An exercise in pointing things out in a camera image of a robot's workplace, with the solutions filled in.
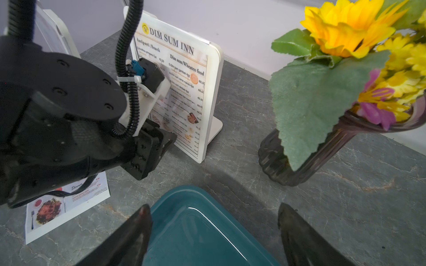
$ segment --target table surface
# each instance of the table surface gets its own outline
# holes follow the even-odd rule
[[[115,77],[118,33],[83,59]],[[268,82],[225,62],[214,115],[222,131],[198,164],[177,147],[137,181],[121,167],[107,171],[111,197],[25,245],[25,207],[0,207],[1,265],[73,265],[138,207],[180,185],[206,190],[282,265],[277,228],[281,202],[290,204],[357,265],[424,265],[426,156],[380,134],[352,139],[311,179],[297,187],[269,180],[257,150],[274,127]]]

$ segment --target purple flower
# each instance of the purple flower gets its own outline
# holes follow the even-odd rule
[[[365,117],[369,122],[378,125],[388,131],[389,127],[397,122],[395,114],[383,109],[378,109],[376,103],[360,103],[357,115]]]
[[[380,75],[380,69],[373,69],[370,72],[370,80],[366,83],[363,93],[369,91],[371,86],[374,84],[376,79]],[[391,88],[381,88],[371,92],[372,100],[386,100],[385,95],[394,93]],[[381,124],[383,129],[388,131],[389,127],[397,122],[395,114],[393,112],[377,108],[377,103],[359,102],[360,109],[357,111],[357,115],[364,117],[369,122],[378,125]]]

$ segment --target glass vase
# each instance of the glass vase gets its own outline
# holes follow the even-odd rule
[[[279,131],[274,129],[260,144],[259,165],[269,178],[284,186],[297,186],[306,182],[331,157],[333,157],[351,138],[359,133],[391,133],[416,129],[426,123],[426,100],[422,96],[413,104],[413,114],[405,122],[392,125],[385,131],[380,125],[374,125],[351,111],[346,111],[339,118],[338,124],[327,135],[324,143],[315,153],[293,171],[284,154],[284,147],[278,138]]]

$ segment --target artificial flower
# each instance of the artificial flower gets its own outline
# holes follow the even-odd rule
[[[379,77],[376,79],[375,83],[380,83],[382,81],[386,80],[386,77],[388,76],[388,70],[386,68],[383,68],[382,70],[380,70],[380,75]]]
[[[413,66],[413,70],[420,71],[420,74],[426,76],[426,45],[419,43],[410,52],[411,57],[407,58],[406,62]]]
[[[404,94],[398,101],[397,103],[399,104],[413,104],[417,98],[419,98],[420,96],[422,96],[425,92],[425,89],[420,89],[417,92],[413,92],[413,93],[406,93]]]
[[[397,102],[392,102],[392,101],[379,102],[377,104],[377,108],[384,111],[392,112],[395,116],[396,122],[402,122],[410,118],[410,115],[405,113],[405,111],[410,109],[410,107],[399,104]]]
[[[399,71],[392,77],[380,82],[377,88],[392,88],[395,93],[393,97],[401,97],[404,93],[416,92],[416,85],[420,82],[420,73],[418,71]]]
[[[405,93],[402,97],[399,98],[397,103],[399,104],[413,104],[417,98],[422,96],[426,89],[426,79],[424,78],[422,81],[420,81],[417,85],[417,91],[411,92],[411,93]]]
[[[411,40],[409,35],[403,37],[401,33],[398,33],[376,48],[377,51],[390,50],[392,52],[386,62],[387,69],[399,71],[410,66],[406,59],[411,56],[410,50],[414,47],[413,43],[409,43]]]
[[[393,112],[379,109],[377,103],[392,96],[394,90],[389,88],[374,89],[374,83],[380,73],[380,69],[373,69],[370,72],[370,80],[365,84],[364,91],[358,97],[359,107],[354,108],[353,111],[356,111],[357,115],[364,117],[369,122],[375,125],[381,124],[385,130],[388,130],[390,125],[396,123],[395,115]]]
[[[321,51],[341,57],[362,58],[379,42],[392,36],[392,24],[407,10],[396,13],[408,0],[390,6],[376,19],[384,0],[337,0],[319,8],[306,7],[301,24],[311,32]]]
[[[375,103],[360,103],[357,115],[366,118],[375,125],[381,124],[386,131],[397,121],[394,113],[379,109]]]
[[[369,122],[381,124],[385,130],[396,122],[407,120],[410,115],[405,113],[410,107],[394,101],[387,101],[395,90],[392,88],[378,88],[375,83],[381,75],[380,69],[370,72],[370,80],[365,84],[364,91],[358,97],[359,106],[352,111],[364,117]]]
[[[419,24],[423,24],[424,27],[426,28],[426,9],[425,9],[425,11],[423,11],[422,16],[419,18],[419,20],[417,22]]]

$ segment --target teal plate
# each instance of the teal plate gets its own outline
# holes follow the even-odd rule
[[[153,229],[143,266],[280,264],[206,191],[180,186],[151,208]]]

